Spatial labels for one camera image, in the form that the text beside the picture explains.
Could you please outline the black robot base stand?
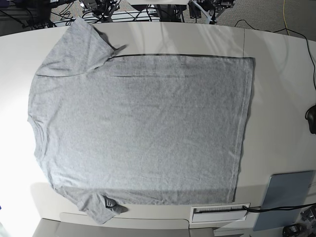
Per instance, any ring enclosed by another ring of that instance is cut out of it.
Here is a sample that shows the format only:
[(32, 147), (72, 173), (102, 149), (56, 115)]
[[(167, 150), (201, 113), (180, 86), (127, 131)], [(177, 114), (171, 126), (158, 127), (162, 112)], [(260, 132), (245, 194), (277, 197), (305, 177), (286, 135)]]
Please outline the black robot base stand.
[(150, 10), (155, 10), (161, 22), (184, 22), (183, 11), (187, 9), (189, 0), (128, 0), (132, 7), (143, 7), (149, 18)]

